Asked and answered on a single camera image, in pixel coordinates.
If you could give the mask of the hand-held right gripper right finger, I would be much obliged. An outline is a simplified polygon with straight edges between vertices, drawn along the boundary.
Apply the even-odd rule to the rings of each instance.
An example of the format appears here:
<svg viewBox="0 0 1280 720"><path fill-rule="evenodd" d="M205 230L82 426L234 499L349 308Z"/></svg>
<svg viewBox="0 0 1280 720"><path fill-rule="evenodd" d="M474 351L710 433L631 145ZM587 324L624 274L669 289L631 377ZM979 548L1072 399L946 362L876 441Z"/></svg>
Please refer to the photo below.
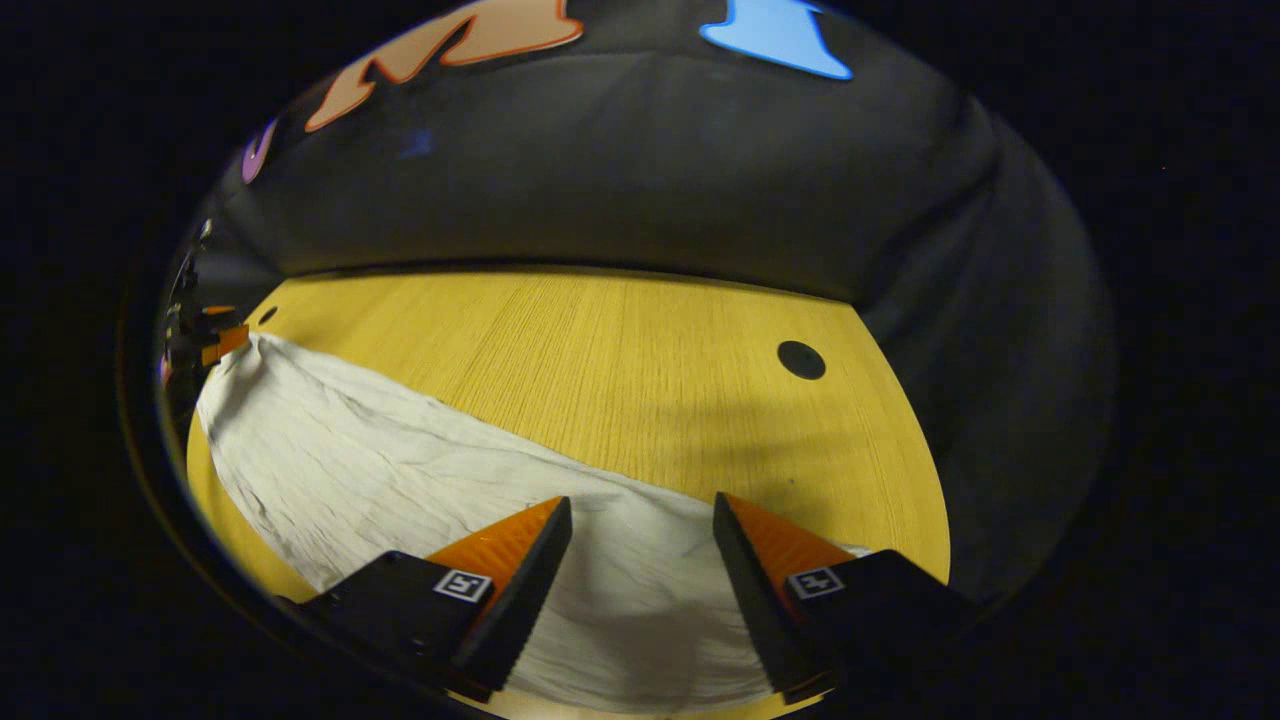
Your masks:
<svg viewBox="0 0 1280 720"><path fill-rule="evenodd" d="M900 552L858 556L735 495L716 496L713 536L787 705L882 705L977 618L969 598Z"/></svg>

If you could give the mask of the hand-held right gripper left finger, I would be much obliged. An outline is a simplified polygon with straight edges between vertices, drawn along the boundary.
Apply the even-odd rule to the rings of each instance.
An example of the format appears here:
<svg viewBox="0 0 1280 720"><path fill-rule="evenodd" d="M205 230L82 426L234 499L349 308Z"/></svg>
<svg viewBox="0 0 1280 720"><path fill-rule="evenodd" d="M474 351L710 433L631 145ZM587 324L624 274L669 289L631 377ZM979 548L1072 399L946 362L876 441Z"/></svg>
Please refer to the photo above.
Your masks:
<svg viewBox="0 0 1280 720"><path fill-rule="evenodd" d="M426 557L387 551L300 614L413 687L485 703L524 652L572 534L570 498L556 496Z"/></svg>

